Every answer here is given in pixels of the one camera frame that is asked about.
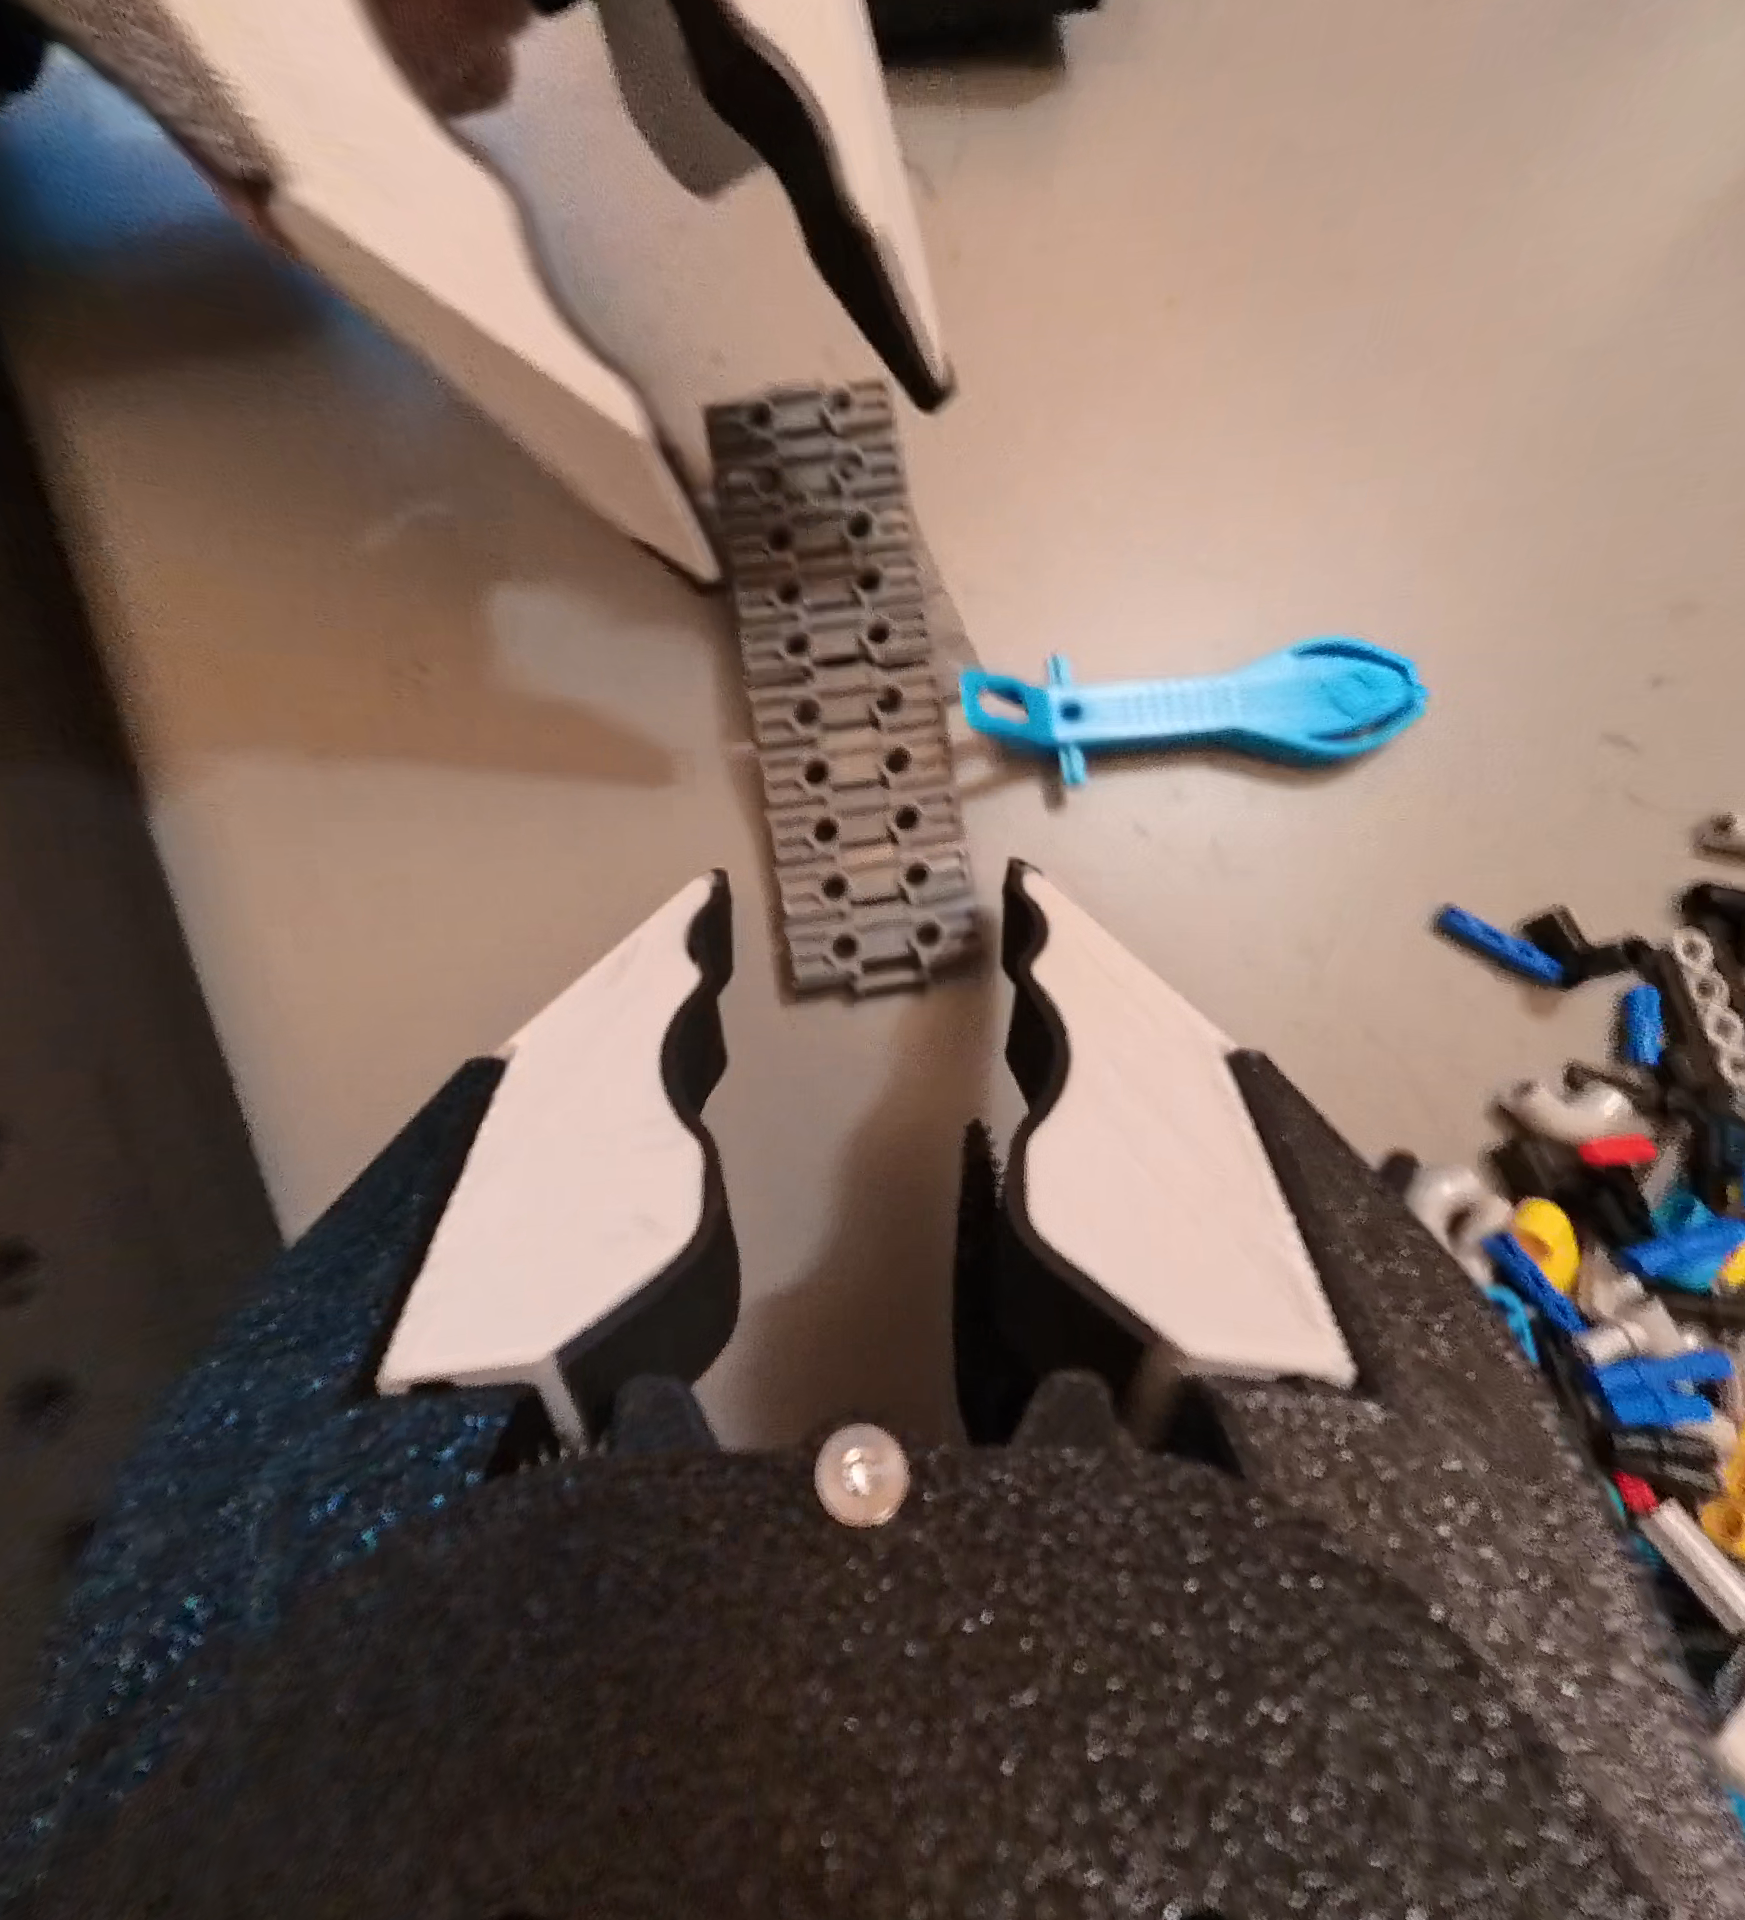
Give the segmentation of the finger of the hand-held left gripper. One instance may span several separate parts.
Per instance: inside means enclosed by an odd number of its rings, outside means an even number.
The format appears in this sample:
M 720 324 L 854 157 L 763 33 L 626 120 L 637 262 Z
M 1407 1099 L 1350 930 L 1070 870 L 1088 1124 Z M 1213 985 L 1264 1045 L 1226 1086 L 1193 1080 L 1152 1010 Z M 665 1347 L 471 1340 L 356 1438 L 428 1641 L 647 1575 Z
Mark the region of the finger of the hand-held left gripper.
M 715 587 L 720 551 L 647 395 L 570 324 L 502 176 L 410 90 L 358 0 L 174 0 L 260 144 L 277 241 L 584 505 Z
M 953 397 L 932 249 L 859 0 L 596 0 L 604 60 L 665 176 L 769 173 L 823 285 L 920 408 Z

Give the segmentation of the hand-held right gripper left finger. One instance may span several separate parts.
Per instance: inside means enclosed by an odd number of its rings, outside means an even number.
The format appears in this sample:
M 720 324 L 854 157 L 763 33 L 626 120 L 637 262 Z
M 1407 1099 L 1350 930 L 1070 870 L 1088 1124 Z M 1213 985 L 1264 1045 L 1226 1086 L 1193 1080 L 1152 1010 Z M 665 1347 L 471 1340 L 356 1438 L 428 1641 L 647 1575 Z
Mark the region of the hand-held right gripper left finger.
M 715 1369 L 744 1316 L 705 1136 L 731 969 L 731 875 L 701 870 L 502 1045 L 379 1398 L 525 1392 L 596 1441 L 631 1379 Z

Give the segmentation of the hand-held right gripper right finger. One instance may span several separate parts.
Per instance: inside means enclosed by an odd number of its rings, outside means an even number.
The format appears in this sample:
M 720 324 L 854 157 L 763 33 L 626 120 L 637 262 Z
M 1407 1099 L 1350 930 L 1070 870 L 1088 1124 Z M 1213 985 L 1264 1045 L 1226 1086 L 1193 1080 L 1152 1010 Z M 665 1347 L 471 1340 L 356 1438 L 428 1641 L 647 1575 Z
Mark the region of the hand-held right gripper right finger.
M 1245 1050 L 1032 858 L 1002 870 L 1000 961 L 1021 1115 L 964 1136 L 964 1438 L 1010 1441 L 1054 1374 L 1102 1379 L 1138 1438 L 1169 1438 L 1201 1387 L 1350 1392 Z

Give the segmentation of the pile of plastic building pieces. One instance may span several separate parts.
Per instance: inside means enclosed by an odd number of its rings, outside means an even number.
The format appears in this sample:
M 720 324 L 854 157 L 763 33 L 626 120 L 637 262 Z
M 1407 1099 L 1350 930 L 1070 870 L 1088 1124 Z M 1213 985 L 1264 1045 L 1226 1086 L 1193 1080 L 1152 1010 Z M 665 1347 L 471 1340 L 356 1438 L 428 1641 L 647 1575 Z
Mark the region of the pile of plastic building pieces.
M 1432 937 L 1534 1000 L 1607 985 L 1595 1058 L 1505 1080 L 1484 1165 L 1386 1181 L 1499 1308 L 1672 1618 L 1745 1815 L 1745 809 L 1667 930 L 1438 904 Z

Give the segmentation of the person's left hand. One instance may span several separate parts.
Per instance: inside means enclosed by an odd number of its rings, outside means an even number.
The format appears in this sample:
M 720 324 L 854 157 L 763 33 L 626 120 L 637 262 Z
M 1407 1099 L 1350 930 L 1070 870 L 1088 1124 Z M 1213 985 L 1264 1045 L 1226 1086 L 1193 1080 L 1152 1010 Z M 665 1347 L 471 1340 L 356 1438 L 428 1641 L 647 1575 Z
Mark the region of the person's left hand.
M 505 102 L 531 0 L 372 0 L 379 33 L 402 83 L 439 116 L 465 120 Z

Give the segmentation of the blue plastic separator tool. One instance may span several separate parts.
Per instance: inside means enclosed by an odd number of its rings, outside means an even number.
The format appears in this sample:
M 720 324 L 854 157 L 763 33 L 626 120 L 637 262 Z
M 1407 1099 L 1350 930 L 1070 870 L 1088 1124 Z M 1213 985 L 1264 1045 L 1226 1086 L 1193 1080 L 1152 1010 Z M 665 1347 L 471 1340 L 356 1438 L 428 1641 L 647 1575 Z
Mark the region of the blue plastic separator tool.
M 1042 686 L 959 674 L 964 724 L 1047 756 L 1061 786 L 1082 786 L 1093 756 L 1178 745 L 1314 775 L 1389 745 L 1424 707 L 1413 663 L 1370 636 L 1304 636 L 1208 681 L 1080 686 L 1065 655 L 1047 655 Z

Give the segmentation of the black studded pad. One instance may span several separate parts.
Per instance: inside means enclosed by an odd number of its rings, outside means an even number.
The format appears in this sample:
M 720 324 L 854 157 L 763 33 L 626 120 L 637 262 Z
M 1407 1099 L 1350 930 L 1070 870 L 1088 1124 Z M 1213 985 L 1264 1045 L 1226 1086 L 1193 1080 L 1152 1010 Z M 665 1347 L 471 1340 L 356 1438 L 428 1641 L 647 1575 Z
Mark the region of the black studded pad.
M 0 1776 L 114 1468 L 272 1243 L 0 363 Z

